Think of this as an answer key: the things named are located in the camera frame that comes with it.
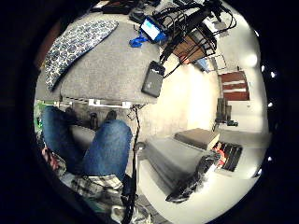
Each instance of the patterned pillow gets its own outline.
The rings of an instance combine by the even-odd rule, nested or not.
[[[53,91],[65,69],[109,36],[117,26],[116,21],[91,21],[75,26],[59,36],[45,59],[48,89]]]

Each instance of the gray cushion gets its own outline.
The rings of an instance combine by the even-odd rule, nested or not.
[[[201,158],[212,151],[193,147],[173,138],[151,138],[144,149],[150,164],[164,183],[173,189],[181,179],[194,173]]]
[[[219,133],[197,128],[176,133],[175,138],[194,147],[210,150],[217,143]]]
[[[119,22],[118,28],[69,69],[61,88],[63,97],[157,102],[141,92],[151,61],[159,61],[159,47],[147,42],[142,48],[129,46],[138,33],[132,24]]]

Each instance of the hand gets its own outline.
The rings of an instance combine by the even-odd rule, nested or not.
[[[56,158],[53,156],[53,154],[49,151],[47,147],[44,147],[42,149],[41,154],[53,170],[56,170],[59,167]]]

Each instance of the red object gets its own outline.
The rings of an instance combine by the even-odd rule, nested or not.
[[[214,148],[214,150],[218,153],[221,154],[221,159],[219,161],[219,165],[224,165],[225,164],[225,161],[222,160],[222,158],[225,158],[225,154],[224,154],[224,151],[221,150],[221,149],[217,149],[217,148]]]

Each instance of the desk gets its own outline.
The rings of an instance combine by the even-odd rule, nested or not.
[[[91,14],[70,26],[101,19],[101,16]],[[36,99],[99,99],[155,104],[157,99],[141,92],[141,88],[150,62],[159,61],[159,46],[148,42],[140,49],[133,49],[129,40],[135,37],[137,32],[132,24],[119,22],[118,28],[107,39],[70,67],[54,92],[46,88],[42,72],[37,81]]]

